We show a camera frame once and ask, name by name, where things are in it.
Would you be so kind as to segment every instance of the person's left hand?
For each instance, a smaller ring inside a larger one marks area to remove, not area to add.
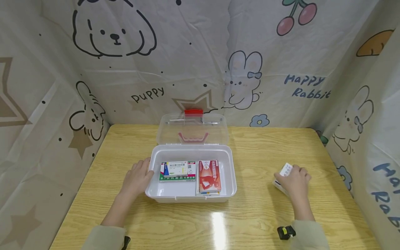
[[[125,175],[120,195],[134,200],[146,190],[154,174],[154,171],[147,172],[149,163],[150,158],[146,158],[144,161],[140,160],[138,163],[133,164],[132,169]]]

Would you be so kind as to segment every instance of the fabric backdrop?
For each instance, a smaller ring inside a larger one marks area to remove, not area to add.
[[[0,2],[0,250],[47,249],[109,124],[311,127],[400,244],[400,2]]]

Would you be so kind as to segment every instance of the finger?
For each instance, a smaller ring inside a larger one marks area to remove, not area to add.
[[[150,164],[150,158],[148,157],[144,159],[144,162],[142,164],[141,172],[143,173],[143,175],[146,175],[147,170],[149,169],[149,164]]]
[[[306,170],[305,168],[300,168],[300,173],[301,173],[303,176],[306,176],[306,174],[307,174],[308,172],[307,172],[307,170]]]
[[[142,167],[143,164],[143,160],[138,161],[137,165],[136,165],[136,169],[139,170]]]
[[[300,171],[300,167],[296,164],[293,165],[293,169],[294,171]]]
[[[274,177],[275,177],[275,179],[276,179],[278,182],[281,182],[281,181],[282,181],[282,178],[283,178],[284,176],[281,176],[279,173],[275,173],[275,174],[274,174]]]
[[[311,175],[309,173],[306,174],[306,181],[307,183],[311,180]]]
[[[129,175],[130,175],[130,170],[128,170],[127,172],[126,172],[126,175],[125,175],[125,178],[124,178],[124,181],[129,177]]]
[[[144,179],[146,180],[146,187],[149,185],[149,182],[150,182],[151,178],[153,177],[153,175],[154,175],[154,171],[153,171],[153,170],[150,170],[150,171],[146,174],[146,176],[144,177]]]

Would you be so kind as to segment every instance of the cartoon rabbit drawing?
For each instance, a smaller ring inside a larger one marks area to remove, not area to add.
[[[157,46],[153,27],[131,0],[79,0],[72,25],[75,46],[95,57],[148,56]]]
[[[368,99],[370,88],[362,86],[350,102],[344,118],[333,133],[336,145],[343,152],[353,152],[352,143],[358,141],[364,131],[364,124],[374,113],[374,103]]]
[[[224,108],[247,109],[260,96],[253,91],[260,85],[262,56],[254,51],[247,57],[238,50],[229,58],[229,73],[225,82]]]
[[[100,110],[98,115],[93,108],[84,105],[83,110],[74,112],[70,117],[70,128],[74,131],[84,130],[94,141],[100,140],[104,129],[104,114],[106,111],[98,103],[97,98],[92,94],[86,83],[79,81],[76,83],[76,90],[82,98],[82,95],[87,96],[92,101],[92,107],[97,106]]]

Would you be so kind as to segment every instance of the red latch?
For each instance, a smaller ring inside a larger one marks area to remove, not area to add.
[[[185,114],[201,114],[201,115],[203,115],[203,110],[202,109],[195,109],[195,108],[193,108],[193,109],[187,109],[187,110],[185,110]]]

